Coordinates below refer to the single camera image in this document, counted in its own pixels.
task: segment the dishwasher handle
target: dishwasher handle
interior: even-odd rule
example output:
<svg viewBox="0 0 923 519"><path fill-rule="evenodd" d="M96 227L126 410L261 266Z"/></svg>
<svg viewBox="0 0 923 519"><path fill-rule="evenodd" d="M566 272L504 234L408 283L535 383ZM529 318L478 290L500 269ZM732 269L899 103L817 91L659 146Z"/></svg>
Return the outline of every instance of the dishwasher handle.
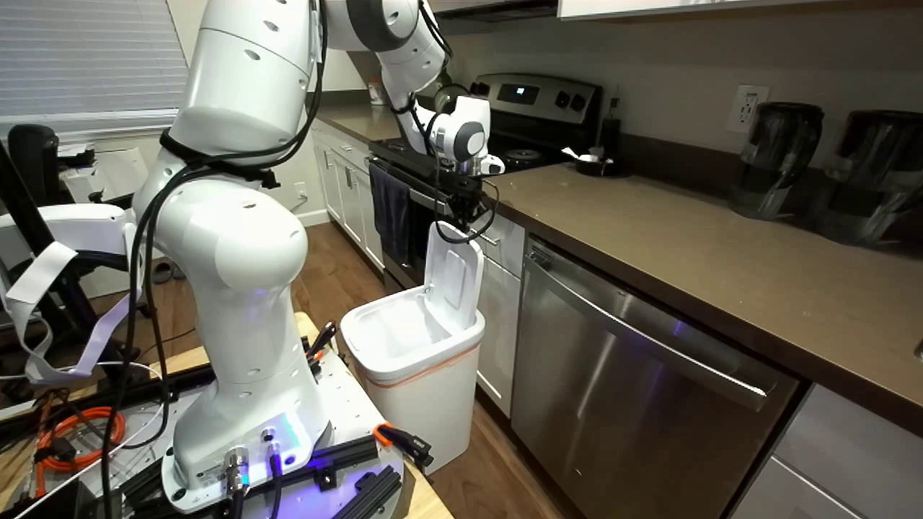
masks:
<svg viewBox="0 0 923 519"><path fill-rule="evenodd" d="M598 319L601 325L605 325L612 335L628 335L631 339L644 344L659 361L664 361L667 367L673 367L674 371L698 381L702 385L719 391L726 401L735 401L754 413L758 413L768 404L768 390L754 385L747 381L738 381L726 371L721 371L719 367L709 367L693 354L677 352L674 345L634 329L631 322L621 319L617 315L605 311L604 305L598 305L595 300L584 298L581 290L574 290L563 277L558 277L550 269L553 261L542 254L529 254L529 261L535 266L537 273L542 273L548 280L548 285L553 287L553 293L561 293L563 300L569 300L574 308L581 308L586 318Z"/></svg>

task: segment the drawer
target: drawer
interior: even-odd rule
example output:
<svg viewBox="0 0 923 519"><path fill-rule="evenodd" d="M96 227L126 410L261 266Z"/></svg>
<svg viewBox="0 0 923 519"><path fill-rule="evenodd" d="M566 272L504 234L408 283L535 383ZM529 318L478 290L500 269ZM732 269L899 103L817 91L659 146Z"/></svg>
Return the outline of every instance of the drawer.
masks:
<svg viewBox="0 0 923 519"><path fill-rule="evenodd" d="M777 456L758 471L731 519L859 519Z"/></svg>
<svg viewBox="0 0 923 519"><path fill-rule="evenodd" d="M814 385L777 456L863 517L921 517L923 439Z"/></svg>
<svg viewBox="0 0 923 519"><path fill-rule="evenodd" d="M353 162L354 168L366 168L366 162L370 162L366 140L362 140L333 125L323 125L323 120L318 120L314 136L325 149L337 152L340 159Z"/></svg>
<svg viewBox="0 0 923 519"><path fill-rule="evenodd" d="M514 277L522 277L522 247L524 247L524 231L522 225L494 215L494 225L478 236L478 244L488 260L510 272Z"/></svg>

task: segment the window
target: window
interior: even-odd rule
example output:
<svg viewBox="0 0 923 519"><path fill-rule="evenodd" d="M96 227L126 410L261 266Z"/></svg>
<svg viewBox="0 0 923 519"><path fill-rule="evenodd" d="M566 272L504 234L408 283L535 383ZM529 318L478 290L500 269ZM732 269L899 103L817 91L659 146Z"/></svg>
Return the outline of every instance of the window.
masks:
<svg viewBox="0 0 923 519"><path fill-rule="evenodd" d="M186 74L168 0L0 0L0 136L168 127Z"/></svg>

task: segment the stove knob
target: stove knob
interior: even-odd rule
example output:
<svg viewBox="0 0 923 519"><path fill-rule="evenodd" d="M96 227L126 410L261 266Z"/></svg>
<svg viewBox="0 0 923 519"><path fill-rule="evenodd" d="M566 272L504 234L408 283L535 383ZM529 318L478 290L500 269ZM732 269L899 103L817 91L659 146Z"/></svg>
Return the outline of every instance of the stove knob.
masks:
<svg viewBox="0 0 923 519"><path fill-rule="evenodd" d="M586 106L586 99L584 99L584 94L574 94L572 110L574 110L574 113L584 113L584 106Z"/></svg>
<svg viewBox="0 0 923 519"><path fill-rule="evenodd" d="M572 94L569 91L561 91L558 99L553 99L553 106L561 106L561 110L566 110L572 103Z"/></svg>

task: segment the wall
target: wall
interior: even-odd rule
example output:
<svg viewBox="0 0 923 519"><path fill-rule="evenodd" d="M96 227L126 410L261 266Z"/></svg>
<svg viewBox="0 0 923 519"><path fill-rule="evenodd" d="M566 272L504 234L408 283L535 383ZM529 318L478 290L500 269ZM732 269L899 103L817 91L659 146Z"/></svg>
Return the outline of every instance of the wall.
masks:
<svg viewBox="0 0 923 519"><path fill-rule="evenodd" d="M738 84L826 110L817 163L832 159L849 110L923 113L923 6L885 12L774 12L621 24L524 21L449 31L452 71L550 71L621 94L627 133L738 152L726 130Z"/></svg>

